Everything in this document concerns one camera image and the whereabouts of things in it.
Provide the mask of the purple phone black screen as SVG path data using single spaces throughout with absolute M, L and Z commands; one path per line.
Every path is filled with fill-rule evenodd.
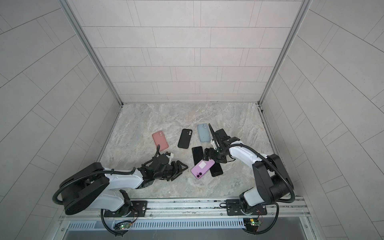
M 215 161 L 212 159 L 209 159 L 208 161 L 201 160 L 191 169 L 191 173 L 196 179 L 201 179 L 214 164 Z

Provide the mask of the pink phone case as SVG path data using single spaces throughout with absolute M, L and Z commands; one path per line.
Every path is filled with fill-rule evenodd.
M 159 148 L 160 152 L 166 150 L 169 147 L 167 139 L 166 139 L 163 131 L 157 131 L 157 132 L 153 133 L 152 137 L 153 137 L 153 140 L 154 140 L 156 147 L 160 146 L 160 148 Z

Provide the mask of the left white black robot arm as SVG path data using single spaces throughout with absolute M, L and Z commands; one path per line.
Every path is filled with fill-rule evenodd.
M 125 217 L 134 212 L 126 189 L 143 189 L 155 180 L 174 181 L 188 166 L 173 161 L 173 154 L 156 154 L 151 160 L 131 171 L 105 169 L 101 163 L 92 163 L 63 181 L 52 201 L 64 207 L 66 215 L 83 210 L 103 210 L 107 217 Z

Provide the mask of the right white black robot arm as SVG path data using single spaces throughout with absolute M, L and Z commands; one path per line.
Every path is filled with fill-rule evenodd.
M 280 157 L 263 155 L 245 145 L 237 137 L 229 137 L 223 129 L 214 131 L 208 124 L 214 146 L 208 157 L 219 164 L 226 164 L 227 157 L 240 160 L 253 170 L 256 186 L 240 195 L 243 212 L 253 211 L 257 205 L 292 203 L 296 196 L 292 181 Z

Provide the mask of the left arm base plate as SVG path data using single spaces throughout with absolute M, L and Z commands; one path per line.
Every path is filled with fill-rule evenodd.
M 106 218 L 136 218 L 144 217 L 147 210 L 147 201 L 131 201 L 129 204 L 124 203 L 117 211 L 104 211 Z

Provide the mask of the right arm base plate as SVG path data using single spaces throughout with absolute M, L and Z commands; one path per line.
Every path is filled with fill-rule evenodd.
M 226 209 L 228 216 L 265 216 L 268 214 L 266 206 L 258 204 L 250 208 L 245 208 L 239 199 L 228 199 L 220 204 L 221 208 Z

